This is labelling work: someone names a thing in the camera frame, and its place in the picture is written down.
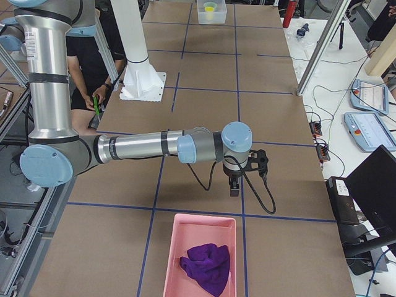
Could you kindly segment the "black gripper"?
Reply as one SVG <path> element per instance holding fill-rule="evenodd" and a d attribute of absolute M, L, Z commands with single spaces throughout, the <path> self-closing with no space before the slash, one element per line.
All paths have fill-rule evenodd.
<path fill-rule="evenodd" d="M 228 183 L 230 185 L 230 196 L 231 197 L 239 196 L 240 179 L 241 179 L 241 175 L 238 175 L 238 174 L 232 174 L 228 177 Z"/>

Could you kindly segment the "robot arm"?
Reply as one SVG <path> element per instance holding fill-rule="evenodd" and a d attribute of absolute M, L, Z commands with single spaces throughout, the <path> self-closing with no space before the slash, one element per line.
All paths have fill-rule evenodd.
<path fill-rule="evenodd" d="M 222 163 L 232 194 L 251 168 L 252 132 L 241 122 L 220 132 L 191 130 L 110 137 L 90 126 L 120 74 L 121 98 L 161 98 L 166 75 L 149 63 L 135 1 L 116 1 L 114 16 L 93 1 L 14 1 L 28 63 L 34 128 L 20 157 L 23 174 L 54 187 L 111 160 L 177 157 L 188 165 Z"/>

